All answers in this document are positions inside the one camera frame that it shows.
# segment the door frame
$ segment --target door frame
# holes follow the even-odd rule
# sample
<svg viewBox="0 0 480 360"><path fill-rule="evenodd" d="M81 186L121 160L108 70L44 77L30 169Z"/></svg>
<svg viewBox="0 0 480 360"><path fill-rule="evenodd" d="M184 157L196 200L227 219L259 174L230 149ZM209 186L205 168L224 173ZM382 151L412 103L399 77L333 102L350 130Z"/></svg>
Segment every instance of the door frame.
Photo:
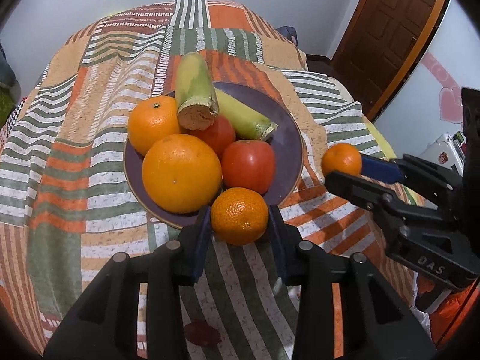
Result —
<svg viewBox="0 0 480 360"><path fill-rule="evenodd" d="M423 27L422 32L418 36L417 42L413 45L412 49L410 50L409 55L406 57L404 63L398 70L397 74L393 77L392 81L390 84L387 86L387 88L383 91L381 96L378 98L378 100L375 102L373 107L368 111L368 113L365 115L368 120L373 120L373 118L378 114L378 112L382 109L382 107L385 105L385 103L388 102L392 94L396 91L396 89L403 83L405 77L408 75L409 71L411 70L412 66L414 65L415 61L419 57L420 53L424 49L426 43L428 42L430 38L431 32L435 28L435 24L438 21L438 17L440 16L443 5L445 4L446 0L435 0L435 4L432 7L430 16ZM343 34L342 40L340 41L340 44L337 47L337 50L335 51L335 54L332 58L332 63L331 65L335 67L335 64L338 62L340 59L341 54L345 50L345 46L347 42L350 40L350 37L352 35L353 29L355 25L357 24L357 21L360 17L360 14L363 11L363 8L365 7L367 0L359 0L357 7L355 8L355 11L352 15L352 18L350 19L350 23L348 27L345 30L345 33Z"/></svg>

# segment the door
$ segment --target door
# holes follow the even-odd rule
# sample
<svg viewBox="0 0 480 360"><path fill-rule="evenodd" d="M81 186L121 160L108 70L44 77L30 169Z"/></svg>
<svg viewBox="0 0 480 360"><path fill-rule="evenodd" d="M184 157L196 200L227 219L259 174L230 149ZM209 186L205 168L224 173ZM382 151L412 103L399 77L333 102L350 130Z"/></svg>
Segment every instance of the door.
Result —
<svg viewBox="0 0 480 360"><path fill-rule="evenodd" d="M406 61L436 0L366 0L333 65L364 114Z"/></svg>

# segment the metal bolt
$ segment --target metal bolt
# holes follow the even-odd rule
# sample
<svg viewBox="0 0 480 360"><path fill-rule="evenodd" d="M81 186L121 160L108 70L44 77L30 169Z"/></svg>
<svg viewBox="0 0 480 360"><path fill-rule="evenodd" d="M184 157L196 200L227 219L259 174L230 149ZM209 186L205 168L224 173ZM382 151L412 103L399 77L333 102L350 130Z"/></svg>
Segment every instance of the metal bolt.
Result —
<svg viewBox="0 0 480 360"><path fill-rule="evenodd" d="M400 234L403 235L404 237L408 237L410 234L410 229L408 226L400 226L399 228Z"/></svg>
<svg viewBox="0 0 480 360"><path fill-rule="evenodd" d="M175 249L178 249L182 244L180 241L174 240L174 241L168 241L166 243L166 248L170 249L171 251L174 251Z"/></svg>
<svg viewBox="0 0 480 360"><path fill-rule="evenodd" d="M355 253L353 255L353 259L360 264L363 264L364 262L367 261L367 256L365 256L363 253Z"/></svg>
<svg viewBox="0 0 480 360"><path fill-rule="evenodd" d="M113 255L113 261L116 263L121 263L122 261L125 261L127 259L128 254L125 253L124 251L119 251L118 253L115 253Z"/></svg>
<svg viewBox="0 0 480 360"><path fill-rule="evenodd" d="M390 195L389 193L384 193L382 197L383 200L385 200L387 203L390 203L393 200L392 195Z"/></svg>
<svg viewBox="0 0 480 360"><path fill-rule="evenodd" d="M314 245L310 241L301 241L298 247L303 251L309 251Z"/></svg>

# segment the striped fabric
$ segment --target striped fabric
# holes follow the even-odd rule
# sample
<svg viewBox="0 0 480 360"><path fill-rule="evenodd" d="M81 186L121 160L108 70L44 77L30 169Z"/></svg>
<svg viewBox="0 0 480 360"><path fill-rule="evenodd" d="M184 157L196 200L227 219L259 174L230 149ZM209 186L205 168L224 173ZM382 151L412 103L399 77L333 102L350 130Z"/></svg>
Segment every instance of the striped fabric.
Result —
<svg viewBox="0 0 480 360"><path fill-rule="evenodd" d="M39 351L114 253L146 254L178 236L136 200L123 150L131 110L172 91L182 55L193 50L214 80L266 93L296 120L306 151L301 179L281 207L285 221L329 252L363 251L411 302L411 272L383 255L381 231L323 186L321 157L332 144L349 142L383 157L359 103L344 100L327 76L303 71L298 49L243 5L177 0L109 16L69 38L1 152L0 298ZM393 188L407 200L401 187ZM291 358L299 288L278 280L267 240L235 247L214 239L198 284L180 294L184 323L206 321L222 337L215 348L188 343L193 360ZM339 356L338 288L334 299ZM142 286L137 339L143 357L145 305Z"/></svg>

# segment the plate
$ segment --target plate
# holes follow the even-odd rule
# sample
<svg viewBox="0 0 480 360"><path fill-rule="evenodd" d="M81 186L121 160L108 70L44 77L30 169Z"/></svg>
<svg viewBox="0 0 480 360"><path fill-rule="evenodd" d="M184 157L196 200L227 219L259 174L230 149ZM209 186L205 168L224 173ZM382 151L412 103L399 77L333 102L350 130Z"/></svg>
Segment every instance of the plate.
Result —
<svg viewBox="0 0 480 360"><path fill-rule="evenodd" d="M277 169L272 185L263 198L268 205L282 204L294 190L302 175L304 146L297 123L282 105L263 92L232 82L215 82L214 85L278 124L270 141L275 153ZM127 182L137 200L154 217L175 228L194 224L197 218L196 212L173 214L162 210L148 197L142 182L142 162L143 156L136 152L127 139L123 164Z"/></svg>

